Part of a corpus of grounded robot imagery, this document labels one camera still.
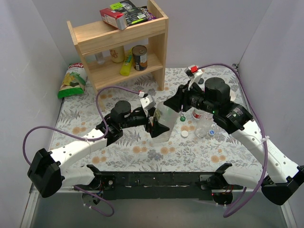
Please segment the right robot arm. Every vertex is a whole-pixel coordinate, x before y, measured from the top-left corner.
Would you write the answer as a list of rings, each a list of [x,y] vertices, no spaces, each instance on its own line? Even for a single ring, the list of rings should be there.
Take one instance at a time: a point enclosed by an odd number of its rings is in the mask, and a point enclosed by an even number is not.
[[[261,127],[247,109],[230,100],[230,87],[223,79],[207,79],[204,91],[197,84],[180,85],[164,105],[176,112],[193,107],[212,114],[216,125],[245,146],[261,164],[266,162],[260,188],[272,203],[283,205],[303,184],[303,166],[291,161],[262,136]]]

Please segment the square clear bottle white cap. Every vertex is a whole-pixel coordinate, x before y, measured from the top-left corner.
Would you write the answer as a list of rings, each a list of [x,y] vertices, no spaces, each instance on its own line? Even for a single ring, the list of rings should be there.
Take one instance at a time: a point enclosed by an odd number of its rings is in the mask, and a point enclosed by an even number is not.
[[[152,138],[155,143],[167,142],[169,140],[178,116],[179,113],[165,106],[164,101],[158,103],[154,117],[157,118],[159,123],[169,127],[170,129],[169,131],[162,133],[160,136]]]

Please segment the clear bottle red label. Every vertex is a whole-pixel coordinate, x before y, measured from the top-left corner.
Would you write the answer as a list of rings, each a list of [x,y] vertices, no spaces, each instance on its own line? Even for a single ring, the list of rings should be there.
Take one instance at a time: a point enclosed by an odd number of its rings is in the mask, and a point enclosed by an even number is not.
[[[205,111],[197,109],[197,108],[194,108],[192,111],[192,117],[197,120],[199,120],[204,114],[205,114]]]

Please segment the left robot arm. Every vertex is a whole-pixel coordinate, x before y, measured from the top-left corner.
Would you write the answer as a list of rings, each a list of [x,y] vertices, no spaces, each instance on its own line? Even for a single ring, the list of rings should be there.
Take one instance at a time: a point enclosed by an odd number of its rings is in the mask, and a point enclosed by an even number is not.
[[[71,166],[90,153],[103,149],[123,136],[123,129],[143,125],[152,138],[169,131],[169,127],[153,117],[155,107],[149,110],[131,109],[128,101],[119,101],[105,121],[85,136],[52,151],[36,152],[28,170],[28,177],[44,198],[54,195],[62,187],[78,185],[85,190],[97,190],[103,184],[101,172],[93,165],[72,169]]]

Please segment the clear bottle blue white cap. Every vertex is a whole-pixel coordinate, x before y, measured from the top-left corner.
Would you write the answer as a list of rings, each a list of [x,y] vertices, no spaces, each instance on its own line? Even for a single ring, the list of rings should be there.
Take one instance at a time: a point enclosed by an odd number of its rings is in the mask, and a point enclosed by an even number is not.
[[[203,138],[206,134],[208,134],[212,124],[213,115],[209,113],[202,114],[196,126],[195,135],[199,138]]]

